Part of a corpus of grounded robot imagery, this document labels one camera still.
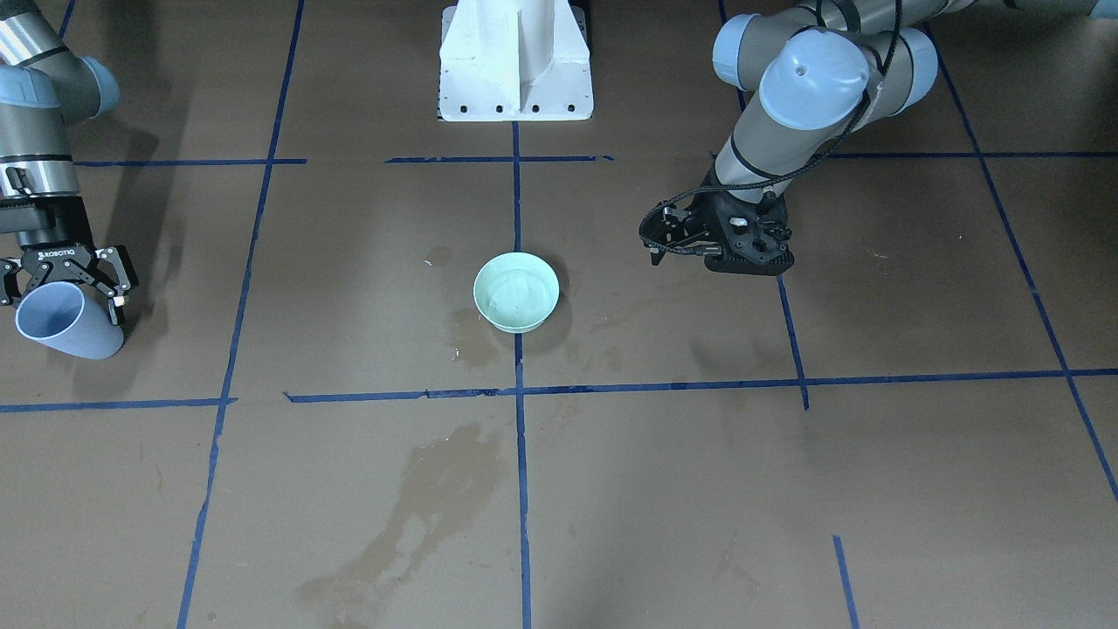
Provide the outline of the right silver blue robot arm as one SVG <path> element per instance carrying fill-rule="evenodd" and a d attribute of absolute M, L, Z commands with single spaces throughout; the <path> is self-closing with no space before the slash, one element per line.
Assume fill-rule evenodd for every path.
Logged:
<path fill-rule="evenodd" d="M 68 130 L 115 107 L 119 85 L 97 59 L 72 53 L 35 1 L 1 4 L 1 231 L 18 256 L 4 256 L 3 304 L 16 306 L 45 284 L 85 284 L 124 320 L 135 267 L 120 245 L 100 247 L 91 231 Z"/>

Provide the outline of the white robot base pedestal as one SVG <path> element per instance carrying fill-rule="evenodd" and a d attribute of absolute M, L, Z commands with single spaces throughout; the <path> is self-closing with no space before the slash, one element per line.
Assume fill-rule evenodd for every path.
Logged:
<path fill-rule="evenodd" d="M 438 115 L 447 122 L 593 116 L 582 1 L 459 1 L 442 12 Z"/>

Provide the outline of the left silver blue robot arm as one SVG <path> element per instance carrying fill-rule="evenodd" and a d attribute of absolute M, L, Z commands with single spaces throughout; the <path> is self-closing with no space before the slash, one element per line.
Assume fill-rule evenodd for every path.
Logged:
<path fill-rule="evenodd" d="M 800 1 L 731 17 L 716 36 L 716 76 L 750 96 L 695 190 L 642 219 L 651 263 L 698 256 L 710 271 L 792 268 L 785 191 L 847 136 L 892 118 L 934 87 L 939 53 L 918 23 L 967 1 Z"/>

